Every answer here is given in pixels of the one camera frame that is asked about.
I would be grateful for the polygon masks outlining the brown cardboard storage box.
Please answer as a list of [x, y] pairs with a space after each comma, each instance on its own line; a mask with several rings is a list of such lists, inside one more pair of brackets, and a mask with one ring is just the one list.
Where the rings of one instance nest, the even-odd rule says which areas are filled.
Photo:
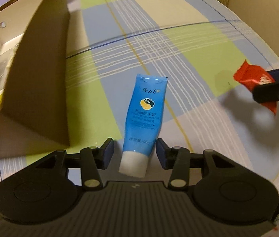
[[11, 0], [0, 7], [0, 50], [15, 48], [1, 93], [0, 158], [69, 146], [67, 0]]

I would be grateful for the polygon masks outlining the red snack packet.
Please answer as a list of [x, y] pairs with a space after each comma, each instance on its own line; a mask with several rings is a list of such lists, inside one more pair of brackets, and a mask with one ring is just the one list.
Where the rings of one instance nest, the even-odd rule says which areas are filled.
[[234, 73], [233, 78], [253, 93], [259, 85], [274, 83], [274, 78], [259, 65], [252, 65], [245, 60]]

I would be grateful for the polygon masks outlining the blue hand cream tube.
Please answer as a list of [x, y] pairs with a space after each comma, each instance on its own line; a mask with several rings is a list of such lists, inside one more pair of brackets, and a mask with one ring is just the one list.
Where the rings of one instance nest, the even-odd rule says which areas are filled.
[[129, 103], [119, 173], [143, 178], [159, 135], [168, 78], [138, 74]]

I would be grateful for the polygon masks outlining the checkered tablecloth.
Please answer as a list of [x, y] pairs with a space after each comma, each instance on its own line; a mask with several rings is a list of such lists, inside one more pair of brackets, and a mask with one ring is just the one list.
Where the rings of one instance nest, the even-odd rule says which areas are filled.
[[[214, 149], [279, 191], [277, 113], [233, 75], [242, 63], [279, 69], [273, 50], [216, 0], [73, 0], [66, 45], [68, 153], [115, 140], [103, 180], [119, 174], [136, 75], [168, 78], [160, 137], [192, 152]], [[0, 158], [0, 181], [47, 152]]]

